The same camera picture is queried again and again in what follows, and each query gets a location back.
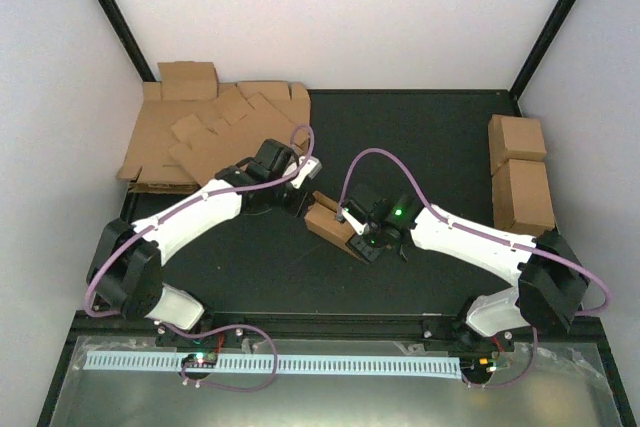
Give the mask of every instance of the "white wall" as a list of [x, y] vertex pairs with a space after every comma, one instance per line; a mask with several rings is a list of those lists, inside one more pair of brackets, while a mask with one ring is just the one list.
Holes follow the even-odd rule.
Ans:
[[95, 0], [0, 0], [0, 423], [36, 424], [140, 107]]
[[556, 0], [117, 0], [158, 61], [310, 88], [509, 88]]
[[578, 0], [520, 104], [542, 119], [559, 226], [616, 296], [602, 318], [640, 417], [637, 1]]

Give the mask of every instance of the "black metal frame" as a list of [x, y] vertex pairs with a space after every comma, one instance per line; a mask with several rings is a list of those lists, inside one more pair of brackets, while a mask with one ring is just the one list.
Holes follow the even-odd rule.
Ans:
[[[517, 102], [527, 84], [533, 77], [542, 58], [546, 54], [556, 34], [576, 0], [558, 0], [549, 19], [509, 94]], [[131, 62], [143, 81], [153, 82], [155, 77], [149, 68], [122, 12], [115, 0], [98, 0], [107, 15], [114, 31], [122, 42]], [[138, 201], [138, 194], [126, 196], [120, 217], [130, 219]], [[217, 313], [216, 320], [237, 321], [238, 318], [257, 325], [268, 331], [275, 338], [305, 339], [347, 339], [347, 340], [398, 340], [408, 342], [423, 341], [423, 316], [365, 316], [365, 315], [280, 315], [280, 314], [244, 314]], [[38, 425], [49, 425], [55, 405], [60, 394], [62, 383], [67, 372], [76, 341], [80, 336], [155, 336], [156, 330], [148, 321], [125, 321], [121, 318], [93, 319], [84, 312], [76, 313], [67, 336], [62, 354], [58, 362]], [[514, 332], [514, 340], [530, 340], [527, 329]], [[584, 342], [594, 343], [598, 347], [607, 380], [614, 393], [614, 399], [620, 417], [625, 426], [636, 425], [629, 406], [627, 395], [611, 348], [597, 318], [577, 318], [568, 336], [554, 338], [541, 336], [542, 342]]]

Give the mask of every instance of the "cardboard box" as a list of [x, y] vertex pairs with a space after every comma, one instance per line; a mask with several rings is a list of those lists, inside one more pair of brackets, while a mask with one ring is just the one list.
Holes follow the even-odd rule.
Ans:
[[356, 233], [348, 222], [340, 223], [336, 220], [338, 203], [320, 192], [314, 192], [316, 202], [309, 208], [304, 221], [314, 234], [340, 247], [355, 258], [360, 259], [347, 247], [347, 241]]
[[544, 163], [511, 159], [493, 176], [492, 187], [496, 229], [537, 237], [555, 227]]
[[[255, 155], [266, 138], [288, 143], [291, 130], [310, 121], [302, 84], [219, 83], [211, 62], [158, 66], [163, 80], [143, 84], [144, 102], [118, 172], [133, 192], [194, 192], [207, 176]], [[308, 134], [299, 132], [296, 144], [304, 150], [307, 143]]]
[[541, 161], [547, 155], [538, 119], [494, 115], [489, 122], [491, 175], [509, 159]]

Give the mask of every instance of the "stacked cardboard box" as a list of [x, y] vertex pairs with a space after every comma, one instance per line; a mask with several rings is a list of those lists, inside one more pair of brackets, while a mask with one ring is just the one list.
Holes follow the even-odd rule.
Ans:
[[493, 220], [497, 229], [539, 236], [555, 227], [547, 151], [536, 119], [494, 115], [489, 122]]
[[[265, 139], [289, 144], [308, 124], [305, 87], [287, 82], [218, 83], [211, 62], [159, 63], [162, 82], [144, 102], [118, 178], [134, 192], [191, 193], [216, 172], [255, 155]], [[295, 144], [306, 149], [308, 134]]]

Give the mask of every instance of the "black mat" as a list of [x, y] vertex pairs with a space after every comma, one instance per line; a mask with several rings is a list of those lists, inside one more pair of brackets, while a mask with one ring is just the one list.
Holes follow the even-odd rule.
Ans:
[[[513, 115], [506, 92], [312, 92], [314, 155], [324, 165], [315, 184], [337, 199], [353, 157], [381, 147], [405, 162], [431, 202], [491, 225], [487, 123], [494, 113]], [[381, 157], [362, 160], [352, 185], [359, 180], [381, 194], [410, 192]], [[142, 195], [134, 216], [178, 199]], [[218, 311], [341, 314], [454, 314], [468, 297], [505, 286], [439, 253], [407, 254], [408, 263], [389, 252], [365, 265], [274, 209], [207, 232], [171, 259], [166, 281]]]

